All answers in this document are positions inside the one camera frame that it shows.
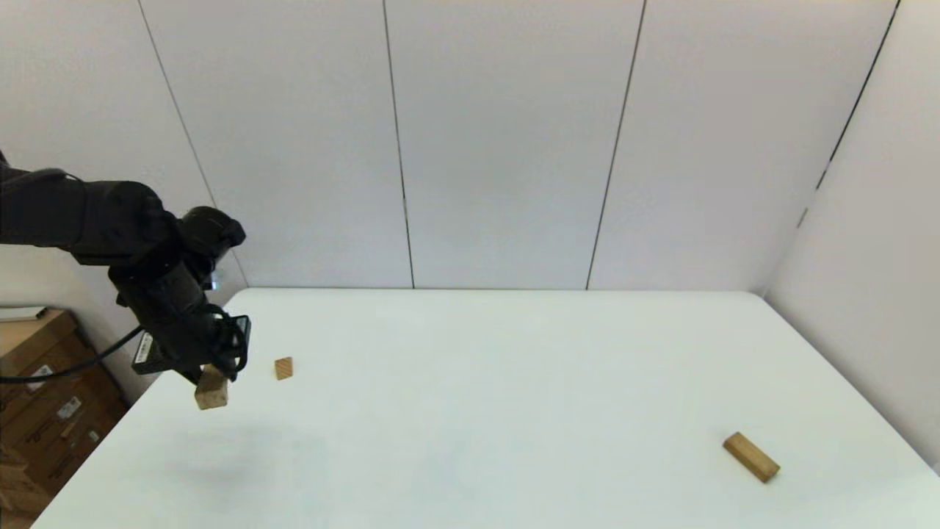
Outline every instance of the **small wooden cube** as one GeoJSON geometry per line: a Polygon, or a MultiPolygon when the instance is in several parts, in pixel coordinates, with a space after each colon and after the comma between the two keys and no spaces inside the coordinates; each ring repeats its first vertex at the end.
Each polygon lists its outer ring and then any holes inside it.
{"type": "Polygon", "coordinates": [[[199,409],[221,408],[228,404],[228,378],[214,365],[202,368],[196,385],[196,403],[199,409]]]}
{"type": "Polygon", "coordinates": [[[753,442],[741,432],[725,440],[725,450],[731,452],[735,459],[741,462],[760,481],[767,483],[780,470],[780,465],[767,457],[753,442]]]}
{"type": "Polygon", "coordinates": [[[278,380],[293,377],[293,357],[274,361],[274,375],[278,380]]]}

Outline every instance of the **cardboard box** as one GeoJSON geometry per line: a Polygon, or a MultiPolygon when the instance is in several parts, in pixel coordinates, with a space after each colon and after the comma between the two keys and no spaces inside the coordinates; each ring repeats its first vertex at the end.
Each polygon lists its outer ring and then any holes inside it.
{"type": "Polygon", "coordinates": [[[0,489],[54,496],[116,423],[104,407],[87,409],[34,462],[0,463],[0,489]]]}
{"type": "MultiPolygon", "coordinates": [[[[90,354],[93,353],[89,353],[85,344],[72,333],[29,364],[19,377],[48,375],[64,371],[79,361],[90,358],[90,354]]],[[[103,368],[95,366],[88,369],[89,372],[95,370],[103,370],[103,368]]],[[[68,378],[77,378],[84,374],[85,372],[82,372],[75,377],[54,378],[48,382],[4,384],[3,391],[0,393],[0,426],[8,425],[34,399],[47,393],[61,394],[69,388],[68,378]]]]}
{"type": "Polygon", "coordinates": [[[13,512],[38,514],[49,506],[52,500],[52,496],[46,494],[0,489],[0,505],[10,505],[7,509],[13,512]]]}
{"type": "Polygon", "coordinates": [[[110,379],[101,374],[79,378],[71,384],[57,398],[35,400],[0,431],[0,449],[7,456],[0,462],[37,460],[70,421],[88,409],[104,409],[118,398],[110,379]]]}
{"type": "Polygon", "coordinates": [[[47,311],[40,319],[0,323],[0,374],[20,377],[50,347],[77,329],[67,311],[47,311]]]}

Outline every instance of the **sticker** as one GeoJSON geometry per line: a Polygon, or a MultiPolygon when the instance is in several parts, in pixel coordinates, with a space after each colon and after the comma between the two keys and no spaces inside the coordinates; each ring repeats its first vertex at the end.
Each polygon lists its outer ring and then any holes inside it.
{"type": "Polygon", "coordinates": [[[62,405],[62,408],[59,408],[59,411],[58,411],[59,419],[62,419],[64,421],[70,418],[72,415],[75,414],[75,411],[77,411],[81,406],[82,406],[82,401],[78,400],[78,397],[72,397],[71,399],[69,399],[69,402],[62,405]]]}
{"type": "Polygon", "coordinates": [[[140,345],[137,347],[137,354],[133,357],[133,363],[142,363],[147,361],[150,356],[150,346],[153,345],[153,337],[149,332],[145,332],[140,339],[140,345]]]}
{"type": "MultiPolygon", "coordinates": [[[[51,367],[49,367],[48,365],[43,365],[42,367],[36,370],[36,373],[30,376],[31,377],[45,377],[46,375],[51,375],[52,373],[53,373],[53,369],[51,367]]],[[[29,390],[30,392],[34,392],[35,390],[41,388],[43,384],[45,384],[44,381],[26,384],[26,389],[29,390]]]]}

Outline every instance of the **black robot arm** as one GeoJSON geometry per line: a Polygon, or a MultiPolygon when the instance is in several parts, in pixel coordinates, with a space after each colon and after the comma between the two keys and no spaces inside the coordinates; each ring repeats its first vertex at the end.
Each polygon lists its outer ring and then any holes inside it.
{"type": "Polygon", "coordinates": [[[212,364],[235,380],[250,321],[209,303],[204,290],[244,238],[242,225],[214,208],[177,219],[146,185],[15,169],[0,153],[0,244],[61,248],[82,265],[110,266],[117,303],[147,332],[133,361],[138,374],[172,369],[196,384],[212,364]]]}

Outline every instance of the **table surface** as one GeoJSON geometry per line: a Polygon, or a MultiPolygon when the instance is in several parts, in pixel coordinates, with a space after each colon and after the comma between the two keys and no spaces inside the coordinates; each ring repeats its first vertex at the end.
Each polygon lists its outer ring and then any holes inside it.
{"type": "Polygon", "coordinates": [[[227,308],[253,321],[228,406],[160,377],[34,529],[940,527],[940,478],[749,294],[249,289],[227,308]],[[736,430],[782,466],[769,484],[722,448],[736,430]]]}

